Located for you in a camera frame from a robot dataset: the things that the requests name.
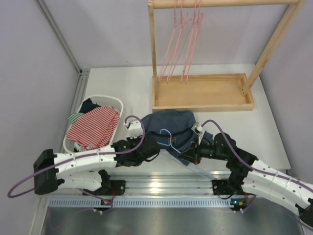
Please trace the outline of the blue tank top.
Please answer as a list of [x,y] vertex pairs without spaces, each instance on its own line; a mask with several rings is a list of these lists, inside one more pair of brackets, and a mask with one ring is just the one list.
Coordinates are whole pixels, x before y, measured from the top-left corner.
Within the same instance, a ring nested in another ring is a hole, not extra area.
[[146,139],[154,139],[174,158],[186,150],[197,134],[191,130],[196,119],[191,111],[163,110],[141,119]]

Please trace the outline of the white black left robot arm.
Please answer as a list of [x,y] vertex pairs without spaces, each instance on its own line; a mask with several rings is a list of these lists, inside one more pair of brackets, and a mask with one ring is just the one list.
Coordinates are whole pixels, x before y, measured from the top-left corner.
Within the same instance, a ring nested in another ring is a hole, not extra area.
[[34,192],[44,195],[58,189],[85,189],[106,194],[111,188],[106,170],[139,166],[153,161],[160,153],[155,140],[119,140],[96,150],[76,153],[54,153],[44,150],[33,164]]

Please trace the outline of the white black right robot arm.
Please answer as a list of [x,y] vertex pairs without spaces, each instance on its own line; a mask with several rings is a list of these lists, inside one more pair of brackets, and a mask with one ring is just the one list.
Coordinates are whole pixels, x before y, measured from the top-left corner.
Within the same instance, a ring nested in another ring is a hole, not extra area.
[[196,165],[203,158],[225,161],[231,172],[227,187],[233,194],[261,196],[288,209],[308,226],[313,225],[312,184],[282,173],[238,148],[228,134],[217,134],[213,142],[194,139],[179,158]]

